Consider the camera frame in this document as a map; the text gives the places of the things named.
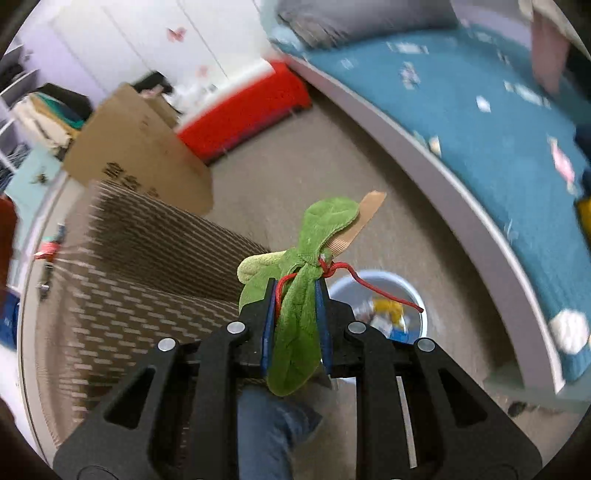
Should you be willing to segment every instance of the person's leg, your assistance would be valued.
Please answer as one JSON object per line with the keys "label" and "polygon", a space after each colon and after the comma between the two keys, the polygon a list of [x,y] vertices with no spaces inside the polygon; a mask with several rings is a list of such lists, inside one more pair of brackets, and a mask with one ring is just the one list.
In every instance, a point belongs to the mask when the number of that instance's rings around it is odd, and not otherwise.
{"label": "person's leg", "polygon": [[292,480],[290,454],[322,416],[310,407],[248,385],[238,399],[240,480]]}

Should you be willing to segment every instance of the white door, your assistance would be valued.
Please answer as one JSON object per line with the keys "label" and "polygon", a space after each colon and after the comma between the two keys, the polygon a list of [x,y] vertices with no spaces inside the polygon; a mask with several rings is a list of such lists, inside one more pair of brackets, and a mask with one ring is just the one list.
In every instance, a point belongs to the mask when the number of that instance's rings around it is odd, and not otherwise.
{"label": "white door", "polygon": [[205,76],[209,83],[225,79],[219,63],[176,0],[102,1],[144,62],[172,84],[194,76]]}
{"label": "white door", "polygon": [[239,74],[270,50],[254,0],[178,0],[225,73]]}
{"label": "white door", "polygon": [[108,93],[149,70],[96,0],[74,0],[51,26]]}

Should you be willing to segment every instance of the red box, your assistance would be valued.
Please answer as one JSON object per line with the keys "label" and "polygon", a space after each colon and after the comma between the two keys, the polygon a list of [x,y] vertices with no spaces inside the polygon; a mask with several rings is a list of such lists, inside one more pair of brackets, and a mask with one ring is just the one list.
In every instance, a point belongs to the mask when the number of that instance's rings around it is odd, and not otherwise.
{"label": "red box", "polygon": [[270,63],[274,73],[225,99],[178,132],[205,164],[293,110],[312,106],[304,82],[285,63]]}

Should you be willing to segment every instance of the cardboard box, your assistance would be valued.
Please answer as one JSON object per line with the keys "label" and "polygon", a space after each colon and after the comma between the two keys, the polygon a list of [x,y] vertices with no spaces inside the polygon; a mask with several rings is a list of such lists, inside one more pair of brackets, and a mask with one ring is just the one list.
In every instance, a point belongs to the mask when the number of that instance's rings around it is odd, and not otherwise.
{"label": "cardboard box", "polygon": [[127,84],[90,117],[63,167],[84,185],[114,180],[195,215],[213,206],[209,169]]}
{"label": "cardboard box", "polygon": [[170,128],[177,126],[178,113],[162,95],[157,95],[154,98],[146,98],[144,101]]}

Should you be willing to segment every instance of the cardboard piece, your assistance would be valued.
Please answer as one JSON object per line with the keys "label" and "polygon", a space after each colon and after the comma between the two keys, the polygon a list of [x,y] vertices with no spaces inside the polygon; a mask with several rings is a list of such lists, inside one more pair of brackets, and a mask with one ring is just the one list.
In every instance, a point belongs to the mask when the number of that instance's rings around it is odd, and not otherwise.
{"label": "cardboard piece", "polygon": [[63,168],[83,185],[114,180],[195,215],[213,206],[209,169],[127,84],[90,117]]}
{"label": "cardboard piece", "polygon": [[373,218],[386,199],[383,192],[369,192],[359,203],[359,214],[347,228],[336,232],[325,244],[333,253],[333,258],[343,253],[359,235],[360,231]]}
{"label": "cardboard piece", "polygon": [[170,128],[174,128],[178,123],[177,111],[164,99],[162,95],[157,95],[154,98],[146,98],[144,102],[164,120]]}

